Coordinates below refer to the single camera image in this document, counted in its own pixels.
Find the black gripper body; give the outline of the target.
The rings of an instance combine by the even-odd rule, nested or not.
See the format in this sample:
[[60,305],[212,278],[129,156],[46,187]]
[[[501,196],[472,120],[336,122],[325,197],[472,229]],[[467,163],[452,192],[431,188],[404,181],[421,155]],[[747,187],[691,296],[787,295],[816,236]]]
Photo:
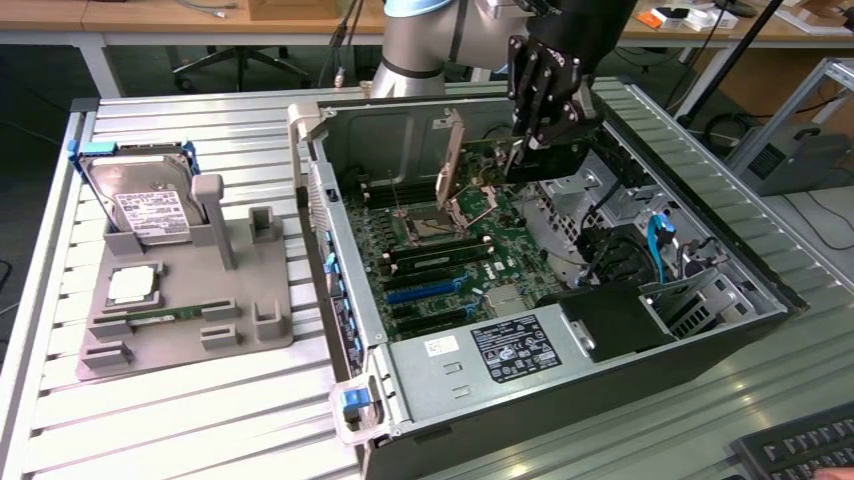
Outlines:
[[528,36],[565,57],[577,59],[580,72],[592,75],[616,47],[635,9],[635,0],[527,1],[533,16]]

